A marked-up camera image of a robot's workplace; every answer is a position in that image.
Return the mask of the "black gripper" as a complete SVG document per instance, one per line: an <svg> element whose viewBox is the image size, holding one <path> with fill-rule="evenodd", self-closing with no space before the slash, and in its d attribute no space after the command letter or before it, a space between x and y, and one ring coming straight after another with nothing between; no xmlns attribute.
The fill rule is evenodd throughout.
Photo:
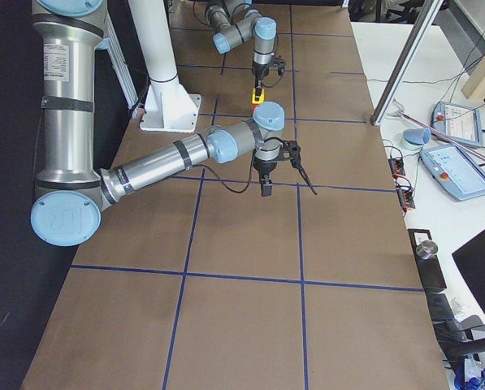
<svg viewBox="0 0 485 390"><path fill-rule="evenodd" d="M261 196L269 197L272 195L273 183L271 180L271 173L277 167L275 160L265 161L260 158L255 158L253 161L253 168L259 174Z"/></svg>
<svg viewBox="0 0 485 390"><path fill-rule="evenodd" d="M263 94L264 79L269 74L269 65L252 63L252 73L254 75L254 101L261 102Z"/></svg>

